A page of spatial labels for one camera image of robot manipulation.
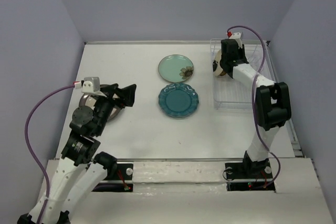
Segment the cream plate with black spot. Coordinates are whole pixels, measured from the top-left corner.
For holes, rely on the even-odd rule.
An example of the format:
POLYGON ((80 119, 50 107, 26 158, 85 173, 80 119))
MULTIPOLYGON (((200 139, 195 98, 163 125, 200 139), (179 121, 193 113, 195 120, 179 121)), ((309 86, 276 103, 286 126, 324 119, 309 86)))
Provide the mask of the cream plate with black spot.
POLYGON ((221 58, 222 58, 222 52, 221 52, 221 50, 219 50, 216 53, 215 58, 213 60, 213 64, 212 64, 213 75, 216 76, 216 77, 223 75, 223 69, 220 66, 221 58))

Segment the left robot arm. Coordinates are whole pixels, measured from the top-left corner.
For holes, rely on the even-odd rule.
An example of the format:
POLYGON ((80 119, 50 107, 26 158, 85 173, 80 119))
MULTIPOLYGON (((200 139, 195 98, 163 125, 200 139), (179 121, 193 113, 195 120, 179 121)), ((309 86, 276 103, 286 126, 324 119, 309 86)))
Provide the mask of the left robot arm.
POLYGON ((108 122, 114 108, 132 107, 135 102, 136 84, 119 88, 118 84, 102 87, 99 78, 84 78, 48 94, 41 105, 52 95, 67 89, 79 89, 94 97, 94 107, 77 107, 69 124, 70 134, 61 152, 58 166, 50 178, 36 154, 28 137, 32 114, 28 115, 24 135, 29 152, 43 172, 46 189, 33 209, 19 217, 18 223, 70 223, 79 205, 103 179, 111 179, 117 171, 118 160, 106 153, 97 152, 97 140, 108 122))

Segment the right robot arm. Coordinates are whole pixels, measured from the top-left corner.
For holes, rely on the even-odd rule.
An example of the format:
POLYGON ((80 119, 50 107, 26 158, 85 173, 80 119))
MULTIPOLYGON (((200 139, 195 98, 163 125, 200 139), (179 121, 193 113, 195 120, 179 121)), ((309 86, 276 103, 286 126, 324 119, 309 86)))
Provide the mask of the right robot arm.
POLYGON ((220 67, 251 92, 255 136, 240 163, 227 163, 227 180, 254 178, 268 166, 270 147, 281 127, 291 118, 289 88, 274 82, 248 63, 244 45, 238 39, 221 41, 220 67))

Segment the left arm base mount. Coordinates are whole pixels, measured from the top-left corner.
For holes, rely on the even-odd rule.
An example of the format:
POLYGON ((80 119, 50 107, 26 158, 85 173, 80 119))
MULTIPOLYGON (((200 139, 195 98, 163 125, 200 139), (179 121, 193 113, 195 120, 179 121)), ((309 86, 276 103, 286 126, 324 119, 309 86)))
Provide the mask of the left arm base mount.
POLYGON ((99 193, 133 192, 133 163, 118 163, 115 173, 109 174, 92 191, 99 193))

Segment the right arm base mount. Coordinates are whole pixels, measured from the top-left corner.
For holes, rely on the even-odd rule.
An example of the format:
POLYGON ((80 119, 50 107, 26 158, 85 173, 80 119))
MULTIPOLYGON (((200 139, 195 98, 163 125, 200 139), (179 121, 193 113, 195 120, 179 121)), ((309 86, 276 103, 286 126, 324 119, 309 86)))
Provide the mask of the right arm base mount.
POLYGON ((227 181, 228 191, 276 191, 270 162, 267 161, 263 169, 258 169, 252 174, 243 170, 242 162, 225 163, 222 173, 227 181))

